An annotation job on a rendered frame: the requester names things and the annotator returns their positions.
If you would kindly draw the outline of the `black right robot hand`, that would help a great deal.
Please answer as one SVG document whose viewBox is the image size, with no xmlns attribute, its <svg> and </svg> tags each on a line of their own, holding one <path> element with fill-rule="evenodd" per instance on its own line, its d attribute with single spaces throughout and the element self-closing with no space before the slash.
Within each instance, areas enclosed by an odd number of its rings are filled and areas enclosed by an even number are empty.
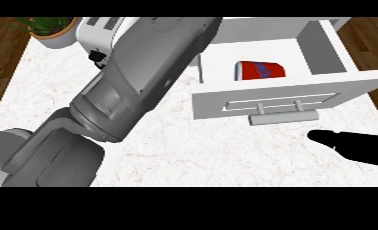
<svg viewBox="0 0 378 230">
<path fill-rule="evenodd" d="M 345 159 L 378 165 L 378 135 L 310 130 L 307 137 L 334 149 Z"/>
</svg>

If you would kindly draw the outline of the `white drawer front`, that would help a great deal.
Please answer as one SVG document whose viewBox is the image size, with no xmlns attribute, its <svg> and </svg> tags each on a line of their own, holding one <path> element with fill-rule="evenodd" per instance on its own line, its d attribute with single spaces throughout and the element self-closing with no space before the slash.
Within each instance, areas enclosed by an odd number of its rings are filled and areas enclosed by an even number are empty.
<svg viewBox="0 0 378 230">
<path fill-rule="evenodd" d="M 198 84 L 193 118 L 220 118 L 332 108 L 378 89 L 378 70 Z"/>
</svg>

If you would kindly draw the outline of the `red can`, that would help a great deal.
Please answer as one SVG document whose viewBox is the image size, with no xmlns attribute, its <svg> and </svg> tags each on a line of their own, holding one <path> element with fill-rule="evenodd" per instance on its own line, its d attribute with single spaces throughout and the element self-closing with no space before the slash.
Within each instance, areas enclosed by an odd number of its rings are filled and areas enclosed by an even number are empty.
<svg viewBox="0 0 378 230">
<path fill-rule="evenodd" d="M 277 63 L 239 61 L 235 65 L 235 80 L 255 80 L 285 77 L 285 69 Z"/>
</svg>

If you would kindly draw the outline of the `white open drawer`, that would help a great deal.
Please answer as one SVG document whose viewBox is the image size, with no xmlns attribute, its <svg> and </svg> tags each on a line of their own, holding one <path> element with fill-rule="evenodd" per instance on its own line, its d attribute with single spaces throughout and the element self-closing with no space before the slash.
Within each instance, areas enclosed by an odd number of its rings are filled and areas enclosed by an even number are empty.
<svg viewBox="0 0 378 230">
<path fill-rule="evenodd" d="M 285 77 L 360 71 L 336 31 L 345 17 L 233 17 L 196 60 L 199 84 L 235 80 L 239 61 L 277 63 Z"/>
</svg>

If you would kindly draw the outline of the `white toaster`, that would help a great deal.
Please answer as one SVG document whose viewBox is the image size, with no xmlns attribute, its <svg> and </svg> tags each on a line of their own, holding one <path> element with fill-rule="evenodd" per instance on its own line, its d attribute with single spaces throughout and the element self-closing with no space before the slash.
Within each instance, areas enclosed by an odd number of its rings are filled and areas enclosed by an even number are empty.
<svg viewBox="0 0 378 230">
<path fill-rule="evenodd" d="M 99 69 L 106 66 L 118 39 L 137 20 L 137 17 L 82 18 L 75 36 L 88 59 Z"/>
</svg>

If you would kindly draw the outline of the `potted green plant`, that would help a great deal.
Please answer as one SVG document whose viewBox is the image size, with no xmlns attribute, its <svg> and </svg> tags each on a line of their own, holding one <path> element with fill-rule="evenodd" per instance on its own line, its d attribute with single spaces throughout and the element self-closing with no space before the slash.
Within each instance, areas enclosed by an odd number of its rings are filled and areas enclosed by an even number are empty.
<svg viewBox="0 0 378 230">
<path fill-rule="evenodd" d="M 25 31 L 47 48 L 62 49 L 77 42 L 80 17 L 16 17 L 15 20 L 23 27 L 7 24 L 4 27 Z"/>
</svg>

